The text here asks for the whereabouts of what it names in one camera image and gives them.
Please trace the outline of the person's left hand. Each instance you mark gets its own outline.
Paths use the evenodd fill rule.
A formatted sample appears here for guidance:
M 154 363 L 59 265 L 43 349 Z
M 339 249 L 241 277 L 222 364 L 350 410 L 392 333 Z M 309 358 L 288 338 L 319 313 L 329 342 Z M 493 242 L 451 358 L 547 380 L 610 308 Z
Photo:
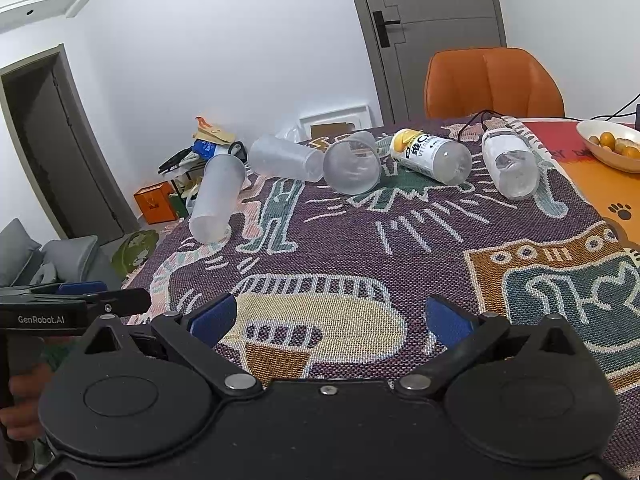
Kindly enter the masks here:
M 38 415 L 39 400 L 52 377 L 51 367 L 41 363 L 29 373 L 13 376 L 9 380 L 14 405 L 1 410 L 1 423 L 6 427 L 9 438 L 31 441 L 43 435 Z

